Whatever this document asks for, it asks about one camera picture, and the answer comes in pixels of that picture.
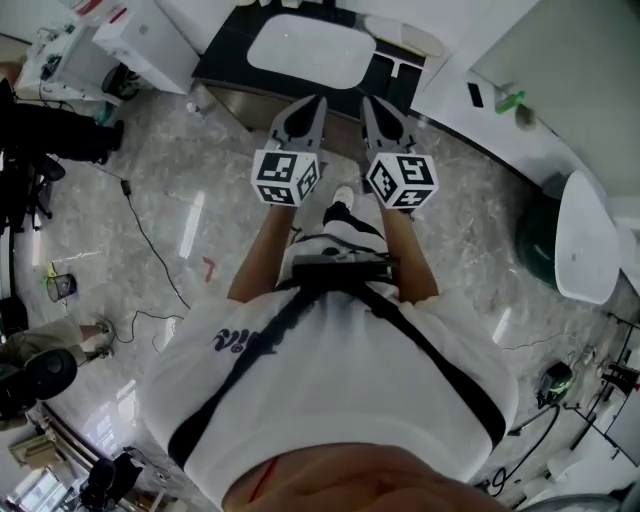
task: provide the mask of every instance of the chair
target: chair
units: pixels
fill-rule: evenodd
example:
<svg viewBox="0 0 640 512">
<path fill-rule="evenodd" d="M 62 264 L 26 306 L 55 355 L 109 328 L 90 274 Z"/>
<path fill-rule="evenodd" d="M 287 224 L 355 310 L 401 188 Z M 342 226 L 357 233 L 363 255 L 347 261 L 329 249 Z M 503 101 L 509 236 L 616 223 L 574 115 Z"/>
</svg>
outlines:
<svg viewBox="0 0 640 512">
<path fill-rule="evenodd" d="M 53 218 L 53 214 L 47 210 L 40 201 L 40 194 L 44 187 L 55 181 L 60 181 L 65 177 L 66 171 L 58 162 L 47 155 L 41 155 L 30 158 L 33 168 L 33 178 L 31 180 L 31 190 L 29 191 L 29 199 L 27 202 L 27 213 L 31 215 L 31 226 L 34 231 L 39 231 L 40 227 L 36 226 L 36 213 L 40 210 L 47 219 Z"/>
</svg>

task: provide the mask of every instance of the white sink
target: white sink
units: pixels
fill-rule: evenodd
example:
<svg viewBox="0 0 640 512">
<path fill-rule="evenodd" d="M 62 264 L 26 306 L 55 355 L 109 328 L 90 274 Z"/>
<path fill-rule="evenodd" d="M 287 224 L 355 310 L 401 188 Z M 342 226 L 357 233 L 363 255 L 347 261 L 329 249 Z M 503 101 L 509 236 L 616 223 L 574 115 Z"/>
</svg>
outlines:
<svg viewBox="0 0 640 512">
<path fill-rule="evenodd" d="M 281 14 L 267 21 L 247 59 L 259 69 L 349 89 L 364 78 L 375 49 L 373 38 L 363 32 Z"/>
</svg>

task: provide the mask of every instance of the black waist belt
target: black waist belt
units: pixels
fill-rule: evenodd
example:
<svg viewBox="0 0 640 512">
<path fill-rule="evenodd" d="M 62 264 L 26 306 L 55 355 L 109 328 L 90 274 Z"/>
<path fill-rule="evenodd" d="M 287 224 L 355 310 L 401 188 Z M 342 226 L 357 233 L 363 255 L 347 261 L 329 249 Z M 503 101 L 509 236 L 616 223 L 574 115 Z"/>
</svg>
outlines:
<svg viewBox="0 0 640 512">
<path fill-rule="evenodd" d="M 209 425 L 218 405 L 263 354 L 273 351 L 280 344 L 287 329 L 295 326 L 304 311 L 328 291 L 343 291 L 369 306 L 379 318 L 384 318 L 400 332 L 415 342 L 427 354 L 449 384 L 456 390 L 460 398 L 467 404 L 478 421 L 485 428 L 493 447 L 504 438 L 507 430 L 504 416 L 493 403 L 489 395 L 466 373 L 448 362 L 423 334 L 409 322 L 394 303 L 369 288 L 364 282 L 336 283 L 331 288 L 320 288 L 317 285 L 303 285 L 293 299 L 267 324 L 266 328 L 256 336 L 240 354 L 231 372 L 216 393 L 202 407 L 187 418 L 173 433 L 169 440 L 169 456 L 184 469 L 187 459 L 193 452 Z"/>
</svg>

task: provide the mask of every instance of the white sneaker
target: white sneaker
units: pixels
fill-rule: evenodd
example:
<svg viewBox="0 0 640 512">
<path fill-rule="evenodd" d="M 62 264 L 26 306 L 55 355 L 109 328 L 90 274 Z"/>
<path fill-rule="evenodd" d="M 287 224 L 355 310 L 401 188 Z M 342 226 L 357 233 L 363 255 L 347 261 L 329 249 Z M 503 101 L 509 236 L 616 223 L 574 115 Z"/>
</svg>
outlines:
<svg viewBox="0 0 640 512">
<path fill-rule="evenodd" d="M 337 203 L 339 201 L 343 203 L 349 211 L 353 208 L 353 199 L 353 189 L 346 185 L 341 186 L 333 195 L 333 202 Z"/>
</svg>

